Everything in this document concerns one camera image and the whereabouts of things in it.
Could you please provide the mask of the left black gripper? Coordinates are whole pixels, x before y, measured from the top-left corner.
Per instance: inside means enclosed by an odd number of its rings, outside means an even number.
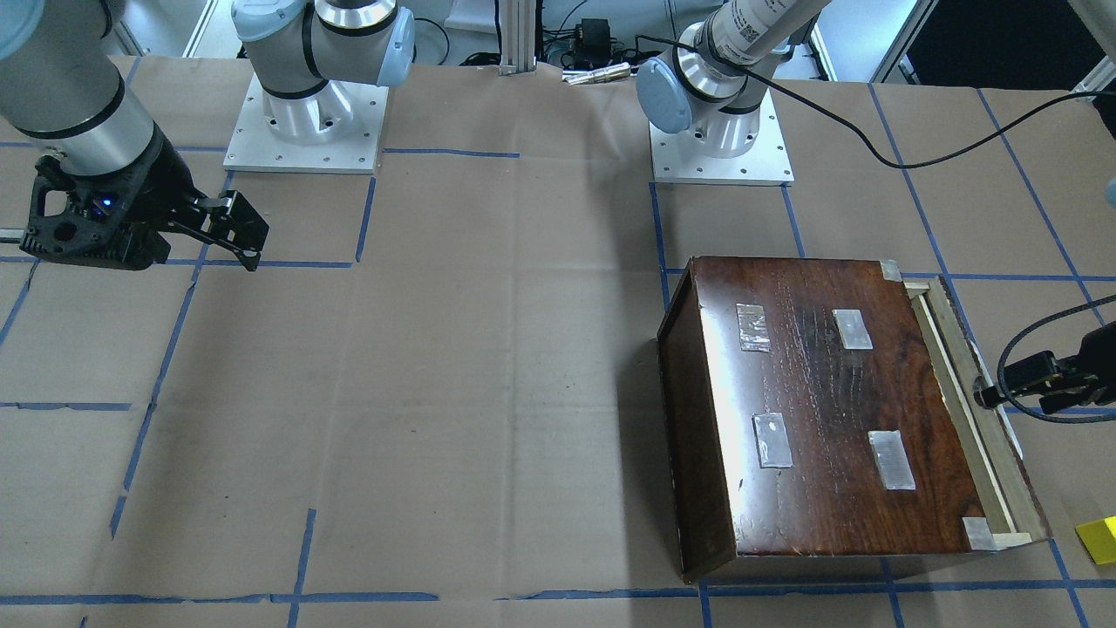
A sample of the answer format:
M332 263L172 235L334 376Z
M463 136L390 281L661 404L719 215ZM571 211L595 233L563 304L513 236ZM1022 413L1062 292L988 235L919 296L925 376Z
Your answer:
M1106 323L1084 335L1077 357L1056 358L1043 351L1007 365L1008 392L1014 397L1038 396L1047 414L1108 405L1115 399L1115 323ZM1091 383L1091 375L1100 383Z

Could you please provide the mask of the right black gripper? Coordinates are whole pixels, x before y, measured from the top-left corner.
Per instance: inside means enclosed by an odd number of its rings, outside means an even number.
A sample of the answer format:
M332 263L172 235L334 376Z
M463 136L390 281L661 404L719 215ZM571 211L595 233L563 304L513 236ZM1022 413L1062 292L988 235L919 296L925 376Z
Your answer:
M239 191L206 196L162 131L137 160L100 175L68 174L64 155L49 148L37 160L31 209L19 248L61 265L146 270L166 263L179 232L223 247L250 273L262 260L264 218Z

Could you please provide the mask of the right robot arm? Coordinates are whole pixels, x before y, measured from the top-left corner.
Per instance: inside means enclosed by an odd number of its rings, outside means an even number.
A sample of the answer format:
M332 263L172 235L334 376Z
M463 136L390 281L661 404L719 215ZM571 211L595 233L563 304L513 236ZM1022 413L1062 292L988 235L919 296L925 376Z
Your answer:
M4 1L3 118L39 147L25 254L61 265L144 270L169 232L262 260L264 218L238 191L208 196L100 44L123 1ZM278 168L360 168L378 139L382 89L405 83L415 19L396 1L235 1L235 36L259 91L232 135L235 156Z

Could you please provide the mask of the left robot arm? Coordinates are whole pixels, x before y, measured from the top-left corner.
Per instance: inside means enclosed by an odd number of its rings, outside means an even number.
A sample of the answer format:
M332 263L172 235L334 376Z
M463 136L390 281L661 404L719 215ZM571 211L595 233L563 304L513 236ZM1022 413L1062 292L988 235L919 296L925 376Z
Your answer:
M710 113L721 112L749 88L776 89L772 73L760 64L798 28L821 13L821 1L727 1L685 39L665 41L665 52L641 64L637 96L650 123L668 134L690 131ZM1011 360L1016 346L1048 323L1112 305L1103 297L1057 311L1016 334L992 371L974 381L973 398L985 409L1012 406L1050 424L1084 425L1113 421L1113 323L1085 334L1068 357L1054 352Z

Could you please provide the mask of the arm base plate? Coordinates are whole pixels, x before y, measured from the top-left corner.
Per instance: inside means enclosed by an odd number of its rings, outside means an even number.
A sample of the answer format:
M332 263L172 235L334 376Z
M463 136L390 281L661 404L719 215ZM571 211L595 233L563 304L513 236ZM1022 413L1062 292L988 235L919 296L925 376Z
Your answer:
M677 134L650 125L650 149L658 183L789 186L796 180L770 94L756 112L714 112Z
M252 77L223 166L266 174L374 174L391 89L328 83L279 99Z

